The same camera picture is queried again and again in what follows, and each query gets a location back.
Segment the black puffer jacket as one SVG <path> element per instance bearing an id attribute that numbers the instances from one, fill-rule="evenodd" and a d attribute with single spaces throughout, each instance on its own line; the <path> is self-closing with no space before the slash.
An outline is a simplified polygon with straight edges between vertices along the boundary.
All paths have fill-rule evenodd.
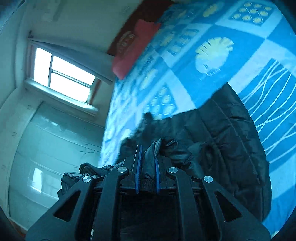
<path id="1" fill-rule="evenodd" d="M 226 84 L 200 108 L 155 120 L 145 113 L 121 142 L 121 164 L 142 146 L 140 194 L 122 200 L 122 218 L 171 220 L 173 202 L 156 194 L 157 154 L 189 176 L 208 175 L 232 194 L 259 221 L 271 210 L 269 163 L 247 109 Z"/>

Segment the white wardrobe with circles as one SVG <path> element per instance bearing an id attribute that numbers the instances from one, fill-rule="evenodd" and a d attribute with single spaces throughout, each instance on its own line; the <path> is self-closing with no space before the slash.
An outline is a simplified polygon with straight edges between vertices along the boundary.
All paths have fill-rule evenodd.
<path id="1" fill-rule="evenodd" d="M 104 128 L 43 103 L 27 125 L 14 157 L 9 214 L 30 228 L 57 200 L 61 178 L 82 163 L 97 166 Z"/>

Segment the red pillow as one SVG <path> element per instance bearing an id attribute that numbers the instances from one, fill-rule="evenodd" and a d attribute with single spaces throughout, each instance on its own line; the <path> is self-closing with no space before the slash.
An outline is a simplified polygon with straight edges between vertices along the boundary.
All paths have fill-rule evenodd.
<path id="1" fill-rule="evenodd" d="M 112 71 L 119 80 L 123 80 L 130 72 L 132 66 L 142 54 L 148 43 L 152 40 L 161 24 L 138 20 L 132 32 L 136 35 L 135 40 L 123 55 L 115 56 L 112 62 Z"/>

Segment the bright window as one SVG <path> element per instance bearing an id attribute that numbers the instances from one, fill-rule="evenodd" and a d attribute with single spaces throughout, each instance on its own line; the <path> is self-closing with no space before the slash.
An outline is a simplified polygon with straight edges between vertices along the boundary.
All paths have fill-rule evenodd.
<path id="1" fill-rule="evenodd" d="M 35 48 L 32 78 L 60 94 L 87 102 L 95 76 L 41 48 Z"/>

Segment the brown embroidered cushion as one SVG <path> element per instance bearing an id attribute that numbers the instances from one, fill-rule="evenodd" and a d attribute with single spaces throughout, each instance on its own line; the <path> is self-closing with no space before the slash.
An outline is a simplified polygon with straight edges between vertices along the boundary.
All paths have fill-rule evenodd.
<path id="1" fill-rule="evenodd" d="M 129 48 L 129 46 L 133 43 L 135 37 L 136 35 L 132 31 L 125 32 L 116 44 L 116 54 L 123 55 L 125 51 Z"/>

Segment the blue patterned bed sheet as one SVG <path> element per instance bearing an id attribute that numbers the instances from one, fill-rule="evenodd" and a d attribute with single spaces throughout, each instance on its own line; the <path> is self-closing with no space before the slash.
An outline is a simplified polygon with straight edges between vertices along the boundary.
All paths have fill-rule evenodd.
<path id="1" fill-rule="evenodd" d="M 133 67 L 116 80 L 99 165 L 111 165 L 144 113 L 156 120 L 200 107 L 228 83 L 269 162 L 276 235 L 295 209 L 295 33 L 271 1 L 172 5 Z"/>

